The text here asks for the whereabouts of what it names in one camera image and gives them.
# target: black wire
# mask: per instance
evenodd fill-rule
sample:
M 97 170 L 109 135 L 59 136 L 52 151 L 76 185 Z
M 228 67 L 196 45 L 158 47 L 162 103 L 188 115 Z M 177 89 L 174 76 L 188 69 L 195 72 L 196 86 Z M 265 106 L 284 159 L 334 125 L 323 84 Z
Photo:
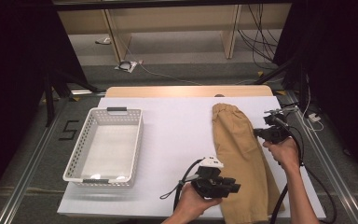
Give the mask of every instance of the black wire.
M 252 40 L 256 43 L 259 43 L 259 44 L 266 44 L 266 45 L 270 45 L 272 47 L 278 47 L 278 45 L 275 45 L 275 44 L 270 44 L 270 43 L 264 43 L 264 42 L 261 42 L 261 41 L 258 41 L 258 40 L 255 40 L 255 39 L 252 39 L 250 36 L 246 35 L 243 30 L 238 30 L 238 31 L 241 31 L 242 32 L 242 35 L 245 36 L 246 38 L 248 38 L 249 40 Z
M 253 58 L 253 61 L 254 61 L 255 65 L 257 65 L 258 67 L 263 68 L 263 69 L 273 70 L 273 68 L 261 66 L 260 64 L 258 64 L 258 63 L 255 61 L 255 53 L 257 53 L 258 55 L 260 55 L 260 56 L 263 57 L 264 59 L 269 60 L 270 62 L 272 62 L 272 59 L 270 59 L 269 56 L 265 55 L 265 54 L 262 53 L 259 49 L 257 49 L 257 48 L 255 47 L 255 42 L 254 42 L 254 44 L 252 45 L 252 44 L 242 35 L 241 31 L 238 31 L 238 32 L 240 33 L 243 42 L 252 50 L 252 58 Z
M 326 223 L 326 224 L 331 224 L 334 223 L 337 219 L 337 208 L 336 208 L 336 203 L 333 200 L 333 197 L 331 196 L 331 194 L 328 192 L 326 186 L 322 183 L 322 181 L 316 176 L 316 174 L 314 174 L 310 168 L 308 168 L 308 166 L 306 166 L 304 164 L 305 169 L 307 170 L 308 173 L 310 173 L 310 175 L 313 176 L 313 178 L 319 183 L 319 185 L 324 189 L 324 192 L 326 192 L 327 197 L 329 198 L 331 205 L 333 206 L 333 217 L 330 221 L 324 221 L 324 220 L 319 220 L 322 223 Z
M 293 140 L 295 140 L 295 143 L 296 143 L 296 146 L 298 148 L 298 159 L 299 159 L 299 165 L 300 166 L 304 166 L 304 168 L 307 170 L 307 172 L 309 172 L 313 178 L 315 178 L 315 180 L 319 183 L 319 185 L 324 189 L 324 192 L 326 192 L 327 194 L 327 197 L 329 198 L 332 206 L 333 206 L 333 217 L 332 217 L 332 220 L 330 221 L 324 221 L 324 220 L 319 220 L 321 221 L 322 223 L 326 223 L 326 224 L 332 224 L 336 221 L 337 219 L 337 207 L 336 207 L 336 203 L 334 202 L 333 200 L 333 197 L 331 196 L 331 194 L 328 192 L 327 188 L 325 187 L 325 185 L 322 183 L 322 181 L 316 176 L 316 174 L 314 174 L 310 168 L 308 168 L 304 162 L 303 162 L 303 159 L 304 159 L 304 148 L 301 149 L 298 141 L 296 140 L 296 137 L 293 135 L 292 132 L 289 131 L 289 129 L 284 126 L 284 125 L 281 125 L 287 132 L 289 132 L 289 135 L 293 137 Z M 296 131 L 298 131 L 299 133 L 299 136 L 301 138 L 301 143 L 302 143 L 302 147 L 304 147 L 304 141 L 303 141 L 303 138 L 302 138 L 302 135 L 301 135 L 301 132 L 295 128 L 295 127 L 291 127 L 290 128 L 293 128 L 295 129 Z M 281 196 L 279 198 L 279 200 L 277 201 L 276 205 L 275 205 L 275 208 L 274 208 L 274 211 L 271 215 L 271 220 L 270 220 L 270 223 L 275 223 L 275 220 L 276 220 L 276 217 L 278 215 L 278 212 L 279 212 L 279 208 L 281 207 L 281 204 L 282 204 L 282 199 L 281 198 L 284 198 L 284 196 L 286 195 L 287 193 L 287 185 L 285 186 L 285 188 L 283 189 L 282 193 L 281 193 Z
M 293 126 L 289 126 L 289 127 L 290 127 L 290 129 L 296 130 L 296 131 L 298 132 L 298 136 L 300 136 L 301 148 L 299 148 L 298 150 L 301 150 L 301 160 L 303 161 L 303 160 L 304 160 L 305 151 L 304 151 L 304 140 L 303 140 L 303 138 L 302 138 L 301 132 L 300 132 L 297 128 L 293 127 Z
M 252 46 L 252 44 L 245 38 L 244 33 L 243 33 L 242 31 L 239 30 L 238 32 L 240 33 L 240 35 L 241 35 L 241 37 L 242 37 L 242 40 L 245 42 L 246 46 L 248 46 L 250 49 L 252 49 L 253 51 L 255 51 L 255 53 L 257 53 L 257 54 L 260 55 L 261 57 L 263 57 L 263 58 L 269 60 L 270 62 L 272 62 L 272 59 L 270 59 L 269 56 L 265 55 L 265 54 L 264 54 L 263 52 L 261 52 L 259 49 L 257 49 L 257 48 L 255 48 L 255 47 Z
M 258 33 L 260 33 L 260 34 L 261 34 L 261 37 L 262 37 L 263 49 L 265 50 L 265 52 L 266 52 L 267 55 L 268 55 L 268 56 L 264 57 L 264 59 L 268 59 L 270 62 L 272 62 L 272 58 L 271 58 L 271 56 L 269 55 L 269 51 L 268 51 L 268 49 L 267 49 L 267 47 L 266 47 L 266 43 L 267 43 L 267 46 L 268 46 L 269 50 L 270 50 L 271 52 L 273 52 L 273 50 L 272 50 L 272 48 L 271 48 L 269 42 L 267 41 L 267 39 L 266 39 L 265 36 L 263 35 L 263 31 L 262 31 L 261 20 L 262 20 L 262 16 L 263 16 L 263 8 L 264 8 L 264 6 L 263 6 L 263 4 L 259 4 L 259 5 L 258 5 L 258 8 L 257 8 L 257 12 L 256 12 L 256 13 L 258 13 L 258 15 L 259 15 L 259 16 L 258 16 L 259 22 L 257 22 L 257 20 L 256 20 L 256 18 L 255 18 L 255 14 L 254 14 L 254 12 L 252 11 L 250 5 L 248 5 L 248 8 L 249 8 L 249 11 L 250 11 L 251 14 L 252 14 L 252 17 L 253 17 L 253 19 L 254 19 L 255 25 L 256 25 L 256 27 L 257 27 L 257 33 L 256 33 L 256 36 L 255 36 L 255 39 L 257 39 L 257 37 L 258 37 Z M 257 64 L 257 63 L 255 62 L 255 42 L 254 42 L 254 44 L 253 44 L 253 46 L 252 46 L 252 49 L 254 50 L 254 51 L 252 52 L 252 57 L 253 57 L 254 63 L 255 63 L 257 66 L 261 67 L 261 68 L 273 70 L 273 68 L 267 68 L 267 67 L 260 66 L 259 64 Z
M 288 188 L 287 188 L 287 184 L 286 184 L 283 188 L 281 195 L 279 196 L 277 203 L 275 204 L 275 208 L 274 208 L 274 211 L 272 212 L 271 220 L 269 221 L 269 223 L 275 223 L 277 216 L 278 216 L 279 209 L 281 208 L 284 196 L 286 196 L 287 190 L 288 190 Z
M 188 176 L 188 173 L 190 173 L 190 171 L 193 169 L 193 167 L 195 165 L 197 165 L 198 163 L 200 163 L 202 160 L 197 160 L 195 162 L 193 162 L 193 164 L 190 165 L 190 167 L 188 167 L 186 173 L 183 175 L 182 180 L 179 181 L 179 184 L 176 186 L 176 193 L 175 193 L 175 200 L 173 202 L 173 211 L 175 211 L 176 206 L 179 203 L 179 196 L 180 196 L 180 192 L 182 191 L 182 187 L 185 185 L 186 182 L 186 178 Z
M 272 33 L 271 33 L 269 30 L 267 30 L 267 32 L 268 32 L 269 35 L 272 37 L 272 39 L 275 41 L 275 43 L 278 44 L 278 40 L 275 39 L 275 37 L 272 35 Z

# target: gray floor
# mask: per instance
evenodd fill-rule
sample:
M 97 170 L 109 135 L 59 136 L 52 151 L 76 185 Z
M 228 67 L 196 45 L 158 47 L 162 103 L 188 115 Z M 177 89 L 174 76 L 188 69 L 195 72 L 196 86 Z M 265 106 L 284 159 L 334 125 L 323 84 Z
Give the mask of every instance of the gray floor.
M 280 31 L 272 31 L 276 39 L 279 38 Z M 254 64 L 252 51 L 245 47 L 242 40 L 237 37 L 234 57 L 230 60 L 225 58 L 223 47 L 218 32 L 184 32 L 184 33 L 159 33 L 159 34 L 134 34 L 132 36 L 130 52 L 127 60 L 139 62 L 144 61 L 145 69 L 137 66 L 132 74 L 117 72 L 114 70 L 117 63 L 113 57 L 110 45 L 97 45 L 95 40 L 103 39 L 106 35 L 76 35 L 70 36 L 79 61 L 84 66 L 84 71 L 88 80 L 93 85 L 99 87 L 109 87 L 111 85 L 125 86 L 131 85 L 186 85 L 188 83 L 178 82 L 175 79 L 162 79 L 151 74 L 162 74 L 166 76 L 196 80 L 204 84 L 235 84 L 243 80 L 253 80 L 257 78 L 257 72 L 267 73 L 269 69 L 260 68 Z M 255 61 L 263 67 L 273 67 L 261 57 L 255 57 Z M 246 76 L 235 76 L 237 71 L 246 70 Z M 211 80 L 201 79 L 198 72 L 211 73 L 222 71 L 223 77 L 211 77 Z M 272 89 L 280 88 L 279 80 L 270 82 Z M 290 103 L 287 96 L 277 96 L 283 103 Z M 20 206 L 16 209 L 16 214 L 12 223 L 119 223 L 125 219 L 111 217 L 66 217 L 57 214 L 58 204 L 63 195 L 66 183 L 62 181 L 62 172 L 66 165 L 66 158 L 72 152 L 74 141 L 60 141 L 60 138 L 67 137 L 62 132 L 67 120 L 77 120 L 70 125 L 71 129 L 80 130 L 90 108 L 96 106 L 99 97 L 81 97 L 78 101 L 67 102 L 62 110 L 62 115 L 55 127 L 51 139 L 47 145 L 45 154 L 28 186 L 28 189 L 21 200 Z M 310 105 L 310 109 L 317 110 L 317 104 Z M 329 157 L 339 171 L 342 181 L 353 195 L 358 204 L 358 164 L 353 158 L 345 155 L 342 151 L 342 144 L 336 134 L 334 126 L 330 123 L 328 115 L 321 114 L 324 129 L 318 132 L 318 136 L 326 148 Z M 301 127 L 295 115 L 289 115 L 290 124 Z M 11 192 L 17 186 L 21 175 L 33 156 L 40 137 L 45 131 L 46 106 L 43 102 L 37 116 L 34 118 L 32 127 L 21 145 L 18 153 L 7 167 L 0 182 L 0 213 L 11 196 Z M 337 205 L 336 223 L 352 223 L 348 209 L 345 209 L 343 200 L 339 193 L 331 184 L 325 169 L 322 167 L 320 159 L 317 157 L 316 150 L 311 142 L 304 136 L 304 148 L 306 152 L 305 163 L 317 174 L 332 194 Z M 321 186 L 311 179 L 317 195 L 325 208 L 328 217 L 332 216 L 332 206 Z M 141 219 L 138 223 L 151 224 L 160 223 L 160 219 Z M 224 223 L 223 221 L 198 221 L 199 223 Z M 279 220 L 278 223 L 289 223 L 288 220 Z

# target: black handheld controller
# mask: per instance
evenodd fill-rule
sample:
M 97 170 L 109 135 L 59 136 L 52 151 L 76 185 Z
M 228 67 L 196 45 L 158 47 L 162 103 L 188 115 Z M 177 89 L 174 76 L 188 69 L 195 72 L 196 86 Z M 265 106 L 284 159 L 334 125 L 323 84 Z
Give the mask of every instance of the black handheld controller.
M 223 164 L 215 157 L 204 160 L 198 171 L 196 178 L 191 181 L 191 185 L 203 198 L 226 198 L 229 193 L 238 193 L 241 185 L 235 183 L 234 178 L 219 176 Z
M 264 117 L 264 120 L 271 127 L 267 129 L 254 129 L 255 137 L 261 137 L 268 142 L 277 144 L 290 136 L 287 129 L 283 128 L 286 122 L 283 114 L 269 115 Z

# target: floor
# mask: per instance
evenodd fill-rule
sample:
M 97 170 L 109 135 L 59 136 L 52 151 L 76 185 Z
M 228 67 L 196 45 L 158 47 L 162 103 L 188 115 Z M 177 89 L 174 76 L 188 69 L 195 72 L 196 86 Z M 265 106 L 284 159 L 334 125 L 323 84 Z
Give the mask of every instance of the floor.
M 266 35 L 268 42 L 276 44 L 275 40 L 279 40 L 280 32 L 280 30 L 271 30 L 271 35 Z M 252 38 L 255 37 L 255 33 L 256 31 L 246 32 Z M 70 36 L 81 65 L 117 65 L 111 45 L 95 43 L 95 41 L 104 41 L 106 38 L 107 35 L 105 34 Z M 255 47 L 267 54 L 265 50 L 267 47 L 265 45 L 255 44 Z M 226 59 L 218 32 L 134 34 L 126 60 L 132 62 L 143 61 L 144 64 L 225 63 L 230 65 L 236 63 L 256 63 L 259 66 L 260 73 L 267 73 L 274 67 L 274 65 L 267 63 L 263 57 L 254 54 L 252 49 L 245 45 L 239 35 L 236 38 L 233 58 Z M 275 79 L 279 82 L 282 77 L 276 77 Z M 291 103 L 290 101 L 296 98 L 295 95 L 277 97 L 285 104 Z M 92 106 L 97 105 L 99 99 L 97 97 L 90 97 L 87 101 L 88 105 Z M 88 111 L 87 108 L 76 107 L 76 105 L 71 106 L 71 109 L 76 111 L 79 117 L 84 116 Z M 19 176 L 24 173 L 24 170 L 27 170 L 27 166 L 33 165 L 29 161 L 29 158 L 34 158 L 34 152 L 41 148 L 41 145 L 50 141 L 51 136 L 46 137 L 44 135 L 45 130 L 40 128 L 46 122 L 46 113 L 43 112 L 43 108 L 44 103 L 42 101 L 41 112 L 38 113 L 37 118 L 34 119 L 33 126 L 30 128 L 32 138 L 28 137 L 24 141 L 19 150 L 19 155 L 13 158 L 12 164 L 2 178 L 0 183 L 0 214 L 7 214 L 7 210 L 10 210 L 6 206 L 11 203 L 9 199 L 13 199 L 13 191 L 21 187 Z M 311 105 L 310 109 L 318 110 L 317 105 Z M 322 124 L 324 125 L 322 134 L 315 135 L 314 132 L 308 132 L 307 128 L 304 128 L 302 131 L 308 133 L 309 136 L 307 138 L 316 139 L 316 141 L 305 141 L 305 147 L 312 148 L 309 153 L 310 168 L 316 171 L 315 173 L 325 183 L 327 191 L 331 193 L 337 204 L 338 216 L 336 223 L 358 223 L 358 209 L 353 209 L 354 205 L 358 205 L 358 165 L 350 156 L 343 153 L 339 143 L 340 139 L 336 135 L 334 127 L 329 123 L 328 115 L 322 114 L 322 118 Z M 301 118 L 292 117 L 291 119 L 297 122 L 297 125 L 304 127 L 300 122 Z M 62 123 L 57 124 L 57 129 L 63 129 L 63 125 Z M 54 156 L 63 156 L 59 150 L 55 153 Z M 53 187 L 55 185 L 62 185 L 62 181 L 50 178 L 50 173 L 53 173 L 55 170 L 59 172 L 61 167 L 54 162 L 46 162 L 48 158 L 45 157 L 43 152 L 40 155 L 36 155 L 34 165 L 38 166 L 38 168 L 33 173 L 28 173 L 28 180 L 22 182 L 22 187 L 26 189 L 25 199 L 18 198 L 18 202 L 13 203 L 16 206 L 10 210 L 11 214 L 5 216 L 7 220 L 0 220 L 0 223 L 27 223 L 31 220 L 33 223 L 135 223 L 134 220 L 128 221 L 126 219 L 113 220 L 110 218 L 95 219 L 56 216 L 56 204 L 60 202 L 63 191 L 55 190 Z M 43 185 L 40 188 L 28 188 L 29 184 L 36 181 L 36 179 L 40 183 L 43 183 Z M 320 186 L 315 184 L 314 179 L 312 179 L 312 183 L 314 183 L 321 203 L 326 207 L 325 210 L 328 217 L 331 217 L 332 208 L 329 205 L 326 193 Z M 41 202 L 40 198 L 43 198 L 43 204 L 36 205 Z M 41 217 L 42 214 L 52 215 L 50 217 Z M 138 223 L 148 224 L 159 223 L 160 221 L 147 219 L 141 220 Z M 288 223 L 288 220 L 280 220 L 279 223 Z

